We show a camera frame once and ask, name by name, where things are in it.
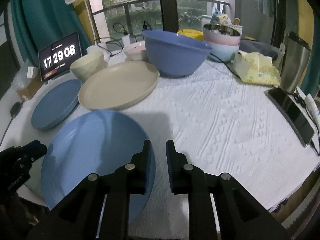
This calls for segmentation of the black mouse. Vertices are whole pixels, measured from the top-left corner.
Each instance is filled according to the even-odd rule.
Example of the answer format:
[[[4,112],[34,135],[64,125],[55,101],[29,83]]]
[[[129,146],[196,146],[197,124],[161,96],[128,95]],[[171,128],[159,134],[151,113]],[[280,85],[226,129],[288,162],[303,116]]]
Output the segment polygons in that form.
[[[13,106],[10,109],[10,116],[12,119],[15,118],[19,114],[19,112],[22,108],[22,105],[23,105],[22,102],[16,102],[13,104]]]

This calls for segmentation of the steel bowl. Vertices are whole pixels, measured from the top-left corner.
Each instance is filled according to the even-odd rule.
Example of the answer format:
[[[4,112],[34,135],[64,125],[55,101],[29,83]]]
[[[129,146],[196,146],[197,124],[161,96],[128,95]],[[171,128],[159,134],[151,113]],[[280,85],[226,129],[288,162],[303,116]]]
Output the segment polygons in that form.
[[[203,29],[210,31],[211,33],[220,33],[229,36],[241,36],[237,30],[222,24],[204,24]]]

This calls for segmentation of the large blue bowl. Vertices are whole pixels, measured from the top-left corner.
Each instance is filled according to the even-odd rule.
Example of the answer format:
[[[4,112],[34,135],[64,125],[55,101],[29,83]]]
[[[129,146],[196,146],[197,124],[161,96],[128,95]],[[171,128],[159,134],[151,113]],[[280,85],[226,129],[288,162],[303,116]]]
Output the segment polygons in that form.
[[[144,30],[142,35],[150,63],[167,77],[193,74],[213,51],[202,41],[169,31]]]

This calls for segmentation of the cream bowl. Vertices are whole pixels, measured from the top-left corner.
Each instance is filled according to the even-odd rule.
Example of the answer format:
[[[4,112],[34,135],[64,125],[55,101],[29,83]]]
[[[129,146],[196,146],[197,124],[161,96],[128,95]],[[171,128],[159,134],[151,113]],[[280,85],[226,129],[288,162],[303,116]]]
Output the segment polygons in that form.
[[[92,75],[103,68],[104,54],[100,50],[94,50],[70,65],[71,72],[82,83],[85,83]]]

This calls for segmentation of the light blue plate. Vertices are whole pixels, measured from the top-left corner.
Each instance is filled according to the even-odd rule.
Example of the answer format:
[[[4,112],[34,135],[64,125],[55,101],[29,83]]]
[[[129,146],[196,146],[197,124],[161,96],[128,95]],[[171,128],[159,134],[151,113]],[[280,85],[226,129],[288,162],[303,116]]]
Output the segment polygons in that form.
[[[85,176],[104,176],[128,164],[148,138],[135,120],[118,111],[92,111],[67,123],[48,146],[42,163],[41,189],[49,209]]]

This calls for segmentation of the white humidifier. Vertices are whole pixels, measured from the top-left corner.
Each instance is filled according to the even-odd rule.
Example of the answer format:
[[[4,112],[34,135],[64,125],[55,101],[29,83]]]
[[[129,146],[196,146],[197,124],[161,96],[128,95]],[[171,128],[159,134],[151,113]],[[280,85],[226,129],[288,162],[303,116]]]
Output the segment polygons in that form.
[[[100,43],[89,46],[86,51],[88,54],[96,51],[103,52],[105,62],[108,62],[111,58],[111,52],[106,48],[106,45]]]

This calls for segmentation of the dark blue plate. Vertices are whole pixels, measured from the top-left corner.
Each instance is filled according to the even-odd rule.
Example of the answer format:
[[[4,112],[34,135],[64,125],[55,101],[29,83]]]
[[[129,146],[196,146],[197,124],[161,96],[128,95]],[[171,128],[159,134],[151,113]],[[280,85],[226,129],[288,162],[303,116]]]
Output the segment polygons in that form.
[[[38,131],[47,131],[71,114],[78,104],[81,81],[72,79],[51,89],[37,104],[31,125]]]

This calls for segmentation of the black smartphone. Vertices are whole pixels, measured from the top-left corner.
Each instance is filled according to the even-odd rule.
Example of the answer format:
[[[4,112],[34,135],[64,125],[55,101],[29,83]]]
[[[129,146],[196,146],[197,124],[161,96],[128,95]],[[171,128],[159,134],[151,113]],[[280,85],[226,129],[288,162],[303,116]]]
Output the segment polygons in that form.
[[[304,147],[308,146],[315,131],[300,108],[280,88],[268,90],[266,94],[290,124],[302,145]]]

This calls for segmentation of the teal curtain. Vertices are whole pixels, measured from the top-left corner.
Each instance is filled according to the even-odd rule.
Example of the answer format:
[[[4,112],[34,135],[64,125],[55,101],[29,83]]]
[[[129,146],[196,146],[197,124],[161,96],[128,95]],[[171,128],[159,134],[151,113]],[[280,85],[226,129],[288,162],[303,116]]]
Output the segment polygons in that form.
[[[64,0],[11,0],[15,38],[23,61],[39,65],[38,52],[77,32],[83,55],[91,45],[74,7]]]

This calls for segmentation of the pink strawberry bowl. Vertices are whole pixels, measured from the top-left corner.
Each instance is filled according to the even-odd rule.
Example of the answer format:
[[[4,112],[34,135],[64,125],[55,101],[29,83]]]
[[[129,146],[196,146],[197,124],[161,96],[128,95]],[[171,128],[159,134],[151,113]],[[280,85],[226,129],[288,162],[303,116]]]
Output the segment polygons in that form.
[[[123,52],[127,61],[149,61],[146,54],[145,41],[139,41],[125,46]]]

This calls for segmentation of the pale blue bowl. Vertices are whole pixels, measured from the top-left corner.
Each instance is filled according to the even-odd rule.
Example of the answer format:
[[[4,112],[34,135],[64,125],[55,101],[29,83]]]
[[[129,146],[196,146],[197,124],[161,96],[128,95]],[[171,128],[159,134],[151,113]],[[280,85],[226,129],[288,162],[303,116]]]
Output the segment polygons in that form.
[[[234,55],[239,51],[239,45],[229,46],[224,44],[217,44],[209,41],[204,41],[207,45],[212,47],[209,56],[216,62],[230,62],[234,59]]]

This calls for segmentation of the white table cloth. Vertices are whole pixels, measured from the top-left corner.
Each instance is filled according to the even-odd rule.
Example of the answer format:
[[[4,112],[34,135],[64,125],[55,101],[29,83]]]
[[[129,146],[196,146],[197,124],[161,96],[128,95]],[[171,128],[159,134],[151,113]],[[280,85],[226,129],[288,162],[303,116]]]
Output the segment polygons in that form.
[[[266,96],[266,87],[242,83],[223,64],[205,61],[191,76],[160,78],[153,92],[124,113],[145,130],[155,153],[152,194],[130,224],[132,237],[188,238],[188,200],[172,194],[166,142],[206,173],[230,173],[269,211],[319,169]]]

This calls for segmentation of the white cream tube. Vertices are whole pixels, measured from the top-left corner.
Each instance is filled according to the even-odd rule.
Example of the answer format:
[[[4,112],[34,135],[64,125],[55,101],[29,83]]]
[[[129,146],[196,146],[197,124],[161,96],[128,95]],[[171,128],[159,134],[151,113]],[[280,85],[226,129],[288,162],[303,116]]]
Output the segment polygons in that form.
[[[313,97],[311,96],[311,94],[308,94],[305,97],[304,101],[305,101],[307,109],[309,110],[311,116],[313,117],[317,127],[319,128],[319,126],[320,126],[319,110],[318,110],[318,107],[317,107]]]

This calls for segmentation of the grey folded cloth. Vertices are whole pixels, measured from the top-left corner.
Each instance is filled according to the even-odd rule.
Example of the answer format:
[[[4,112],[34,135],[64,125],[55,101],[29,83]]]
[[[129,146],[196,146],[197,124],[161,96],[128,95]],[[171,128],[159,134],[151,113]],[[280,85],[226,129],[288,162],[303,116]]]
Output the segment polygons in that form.
[[[245,51],[247,53],[261,53],[264,56],[272,57],[272,60],[275,61],[278,59],[278,53],[280,50],[270,44],[266,44],[259,41],[241,39],[240,40],[240,50]]]

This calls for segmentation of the beige large plate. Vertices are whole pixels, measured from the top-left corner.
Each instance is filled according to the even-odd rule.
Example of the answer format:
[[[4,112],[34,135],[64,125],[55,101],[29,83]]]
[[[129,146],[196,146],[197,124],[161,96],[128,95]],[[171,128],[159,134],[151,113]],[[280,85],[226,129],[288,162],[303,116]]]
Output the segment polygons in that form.
[[[88,110],[129,108],[152,93],[159,71],[150,63],[128,61],[91,76],[80,88],[78,101]]]

